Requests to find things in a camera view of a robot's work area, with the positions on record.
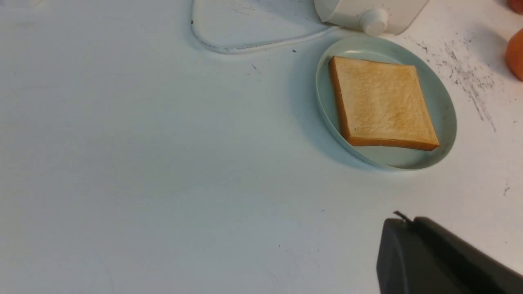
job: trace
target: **power cord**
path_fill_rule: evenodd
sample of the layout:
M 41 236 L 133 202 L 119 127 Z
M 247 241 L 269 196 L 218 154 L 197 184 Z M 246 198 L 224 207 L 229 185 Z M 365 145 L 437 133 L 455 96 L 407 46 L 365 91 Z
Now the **power cord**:
M 198 7 L 200 5 L 201 0 L 192 0 L 192 8 L 191 8 L 191 29 L 192 33 L 195 35 L 196 39 L 200 41 L 208 50 L 214 51 L 217 53 L 222 54 L 246 54 L 246 53 L 252 53 L 260 50 L 267 50 L 272 49 L 276 47 L 282 47 L 282 46 L 288 46 L 291 44 L 297 44 L 302 42 L 307 42 L 313 39 L 316 39 L 318 37 L 321 37 L 331 31 L 337 30 L 340 27 L 339 26 L 330 26 L 328 28 L 325 28 L 319 32 L 297 37 L 297 38 L 291 38 L 291 39 L 284 39 L 284 40 L 278 40 L 278 41 L 272 41 L 272 42 L 266 42 L 266 43 L 260 43 L 260 44 L 249 44 L 244 46 L 222 46 L 218 44 L 214 44 L 211 41 L 207 40 L 199 31 L 198 25 L 200 24 L 200 21 L 198 19 Z

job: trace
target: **black object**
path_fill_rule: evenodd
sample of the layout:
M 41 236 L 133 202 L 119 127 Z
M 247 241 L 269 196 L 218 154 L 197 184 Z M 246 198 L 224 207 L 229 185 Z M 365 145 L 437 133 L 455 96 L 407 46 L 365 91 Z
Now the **black object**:
M 425 217 L 386 219 L 381 294 L 523 294 L 523 276 Z

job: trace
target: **round plate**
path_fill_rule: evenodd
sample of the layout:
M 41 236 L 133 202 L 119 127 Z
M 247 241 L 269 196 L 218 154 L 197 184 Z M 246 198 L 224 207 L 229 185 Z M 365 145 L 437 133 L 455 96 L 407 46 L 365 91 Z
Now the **round plate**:
M 333 56 L 414 65 L 440 146 L 427 152 L 397 147 L 350 145 L 339 133 L 334 93 L 328 73 L 328 62 Z M 316 93 L 320 114 L 332 136 L 355 157 L 377 167 L 387 169 L 429 167 L 449 153 L 456 139 L 456 112 L 445 86 L 425 62 L 391 41 L 369 36 L 354 36 L 334 43 L 325 51 L 318 64 Z

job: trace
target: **toast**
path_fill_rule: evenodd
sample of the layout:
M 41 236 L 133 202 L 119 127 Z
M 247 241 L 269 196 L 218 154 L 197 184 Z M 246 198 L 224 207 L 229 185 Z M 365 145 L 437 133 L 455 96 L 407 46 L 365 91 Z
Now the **toast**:
M 439 146 L 416 67 L 338 56 L 328 65 L 340 133 L 351 145 Z

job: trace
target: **orange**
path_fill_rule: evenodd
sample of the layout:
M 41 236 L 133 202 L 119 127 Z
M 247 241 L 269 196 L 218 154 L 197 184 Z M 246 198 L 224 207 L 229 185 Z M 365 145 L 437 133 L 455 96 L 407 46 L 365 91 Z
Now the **orange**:
M 523 29 L 509 40 L 505 61 L 512 73 L 523 81 Z
M 508 0 L 508 6 L 515 12 L 523 14 L 523 0 Z

